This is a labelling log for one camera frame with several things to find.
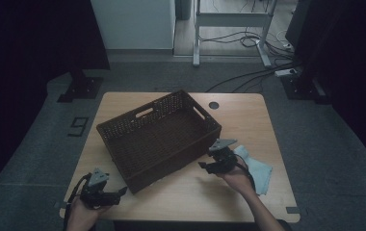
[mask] power strip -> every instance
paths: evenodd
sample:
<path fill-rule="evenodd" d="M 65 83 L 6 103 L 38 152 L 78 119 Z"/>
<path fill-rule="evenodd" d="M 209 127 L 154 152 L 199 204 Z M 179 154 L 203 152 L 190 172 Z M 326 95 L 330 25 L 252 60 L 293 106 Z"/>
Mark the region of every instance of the power strip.
<path fill-rule="evenodd" d="M 296 75 L 298 72 L 294 69 L 284 69 L 284 70 L 278 70 L 275 72 L 276 77 L 285 77 L 285 76 L 291 76 Z"/>

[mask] wooden table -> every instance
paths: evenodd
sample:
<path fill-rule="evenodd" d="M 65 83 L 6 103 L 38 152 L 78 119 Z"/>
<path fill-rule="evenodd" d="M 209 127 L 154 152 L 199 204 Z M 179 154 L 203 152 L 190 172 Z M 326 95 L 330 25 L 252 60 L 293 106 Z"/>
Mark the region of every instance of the wooden table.
<path fill-rule="evenodd" d="M 81 177 L 99 167 L 110 174 L 105 192 L 126 186 L 99 136 L 96 125 L 151 102 L 163 92 L 108 92 L 103 96 L 84 150 L 66 192 L 65 201 Z M 276 142 L 264 98 L 260 94 L 190 93 L 222 126 L 221 139 L 237 139 L 234 149 L 242 144 L 250 156 L 272 166 L 273 174 L 267 195 L 260 198 L 277 219 L 298 222 L 299 214 L 288 214 L 287 207 L 297 207 L 281 153 Z M 217 110 L 209 108 L 218 102 Z M 208 155 L 197 161 L 214 162 Z M 194 161 L 149 187 L 128 192 L 120 204 L 102 218 L 113 220 L 168 221 L 254 221 L 245 200 L 225 182 L 200 168 Z"/>

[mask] black stand leg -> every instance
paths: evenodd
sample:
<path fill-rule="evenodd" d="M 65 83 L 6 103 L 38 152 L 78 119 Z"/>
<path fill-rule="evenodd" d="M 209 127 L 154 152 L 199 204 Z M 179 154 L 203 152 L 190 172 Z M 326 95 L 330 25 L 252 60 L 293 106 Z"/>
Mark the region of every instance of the black stand leg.
<path fill-rule="evenodd" d="M 317 78 L 305 77 L 282 77 L 282 86 L 285 89 L 288 99 L 315 100 L 317 104 L 330 104 L 330 98 L 319 84 Z"/>
<path fill-rule="evenodd" d="M 72 82 L 66 93 L 62 94 L 57 102 L 70 103 L 73 99 L 94 99 L 99 92 L 103 78 L 85 76 L 82 69 L 76 66 L 70 56 L 65 57 L 65 64 L 71 74 Z"/>

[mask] brown basket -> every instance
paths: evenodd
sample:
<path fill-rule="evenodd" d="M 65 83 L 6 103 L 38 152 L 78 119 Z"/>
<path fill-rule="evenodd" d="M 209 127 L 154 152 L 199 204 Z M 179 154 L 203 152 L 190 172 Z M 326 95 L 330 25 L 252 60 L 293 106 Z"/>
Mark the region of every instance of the brown basket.
<path fill-rule="evenodd" d="M 207 153 L 222 127 L 181 90 L 96 129 L 129 190 L 136 193 Z"/>

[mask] white cabinet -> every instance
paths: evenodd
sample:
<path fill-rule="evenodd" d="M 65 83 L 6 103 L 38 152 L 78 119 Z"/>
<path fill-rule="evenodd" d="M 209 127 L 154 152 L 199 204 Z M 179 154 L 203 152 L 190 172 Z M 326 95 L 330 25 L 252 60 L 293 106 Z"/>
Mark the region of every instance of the white cabinet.
<path fill-rule="evenodd" d="M 172 49 L 174 0 L 91 0 L 106 49 Z"/>

